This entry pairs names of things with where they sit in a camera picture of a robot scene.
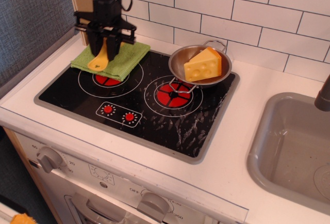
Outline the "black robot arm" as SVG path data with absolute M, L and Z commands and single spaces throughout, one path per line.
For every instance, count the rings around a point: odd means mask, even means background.
M 97 56 L 106 39 L 108 60 L 114 60 L 119 53 L 121 42 L 134 44 L 136 26 L 125 21 L 122 11 L 130 11 L 122 6 L 122 0 L 93 0 L 93 11 L 76 11 L 76 29 L 87 34 L 91 52 Z

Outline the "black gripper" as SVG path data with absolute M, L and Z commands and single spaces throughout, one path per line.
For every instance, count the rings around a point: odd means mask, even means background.
M 109 35 L 107 37 L 107 56 L 109 61 L 113 61 L 120 50 L 121 39 L 123 42 L 133 44 L 135 42 L 136 26 L 124 21 L 121 17 L 122 0 L 93 0 L 93 11 L 83 12 L 76 11 L 76 28 L 81 31 L 87 31 L 87 37 L 91 52 L 97 56 L 103 46 L 103 37 L 100 32 L 105 27 L 111 27 L 121 30 L 129 30 L 130 35 Z M 80 20 L 87 20 L 97 25 L 97 31 L 87 30 L 87 25 L 83 24 Z

